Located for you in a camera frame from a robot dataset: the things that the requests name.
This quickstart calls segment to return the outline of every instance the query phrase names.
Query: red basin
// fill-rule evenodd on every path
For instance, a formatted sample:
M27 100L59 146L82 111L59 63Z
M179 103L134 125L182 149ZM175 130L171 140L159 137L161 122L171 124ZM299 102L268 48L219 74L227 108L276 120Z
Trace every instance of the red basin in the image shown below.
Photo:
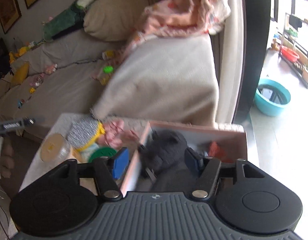
M300 58L299 54L297 54L292 49L287 48L285 46L282 46L281 53L287 60L291 62L296 62Z

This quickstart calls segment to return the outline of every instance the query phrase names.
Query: pink blanket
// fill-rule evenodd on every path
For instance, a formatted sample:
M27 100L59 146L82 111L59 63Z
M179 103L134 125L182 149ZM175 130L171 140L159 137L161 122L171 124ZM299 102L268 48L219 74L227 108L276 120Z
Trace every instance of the pink blanket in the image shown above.
M143 42L157 37L187 37L223 29L228 0L162 0L144 9L120 62Z

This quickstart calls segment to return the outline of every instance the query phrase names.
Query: green container lid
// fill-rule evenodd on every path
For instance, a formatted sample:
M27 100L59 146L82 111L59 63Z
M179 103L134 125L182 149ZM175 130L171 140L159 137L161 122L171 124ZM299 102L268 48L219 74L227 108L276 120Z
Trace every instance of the green container lid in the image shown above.
M91 163L95 158L101 157L101 156L108 156L113 157L117 151L110 147L102 147L93 152L93 154L89 157L88 162Z
M114 68L112 66L107 66L107 67L104 67L103 71L104 73L109 74L114 71Z

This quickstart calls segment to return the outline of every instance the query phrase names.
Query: gray plush toy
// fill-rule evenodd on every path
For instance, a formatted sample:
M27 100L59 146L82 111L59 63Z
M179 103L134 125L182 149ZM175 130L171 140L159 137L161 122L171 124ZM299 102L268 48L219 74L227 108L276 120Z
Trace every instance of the gray plush toy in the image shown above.
M163 130L153 132L153 140L147 146L139 146L141 161L155 175L184 160L187 142L184 136L175 131Z

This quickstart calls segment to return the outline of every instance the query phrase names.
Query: tiled floor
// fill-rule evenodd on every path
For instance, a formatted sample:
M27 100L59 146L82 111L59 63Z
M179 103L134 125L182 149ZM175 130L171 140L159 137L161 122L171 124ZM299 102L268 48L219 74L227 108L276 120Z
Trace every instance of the tiled floor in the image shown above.
M308 90L277 52L268 52L264 74L290 91L291 102L277 117L251 108L260 168L300 197L303 214L295 232L308 240Z

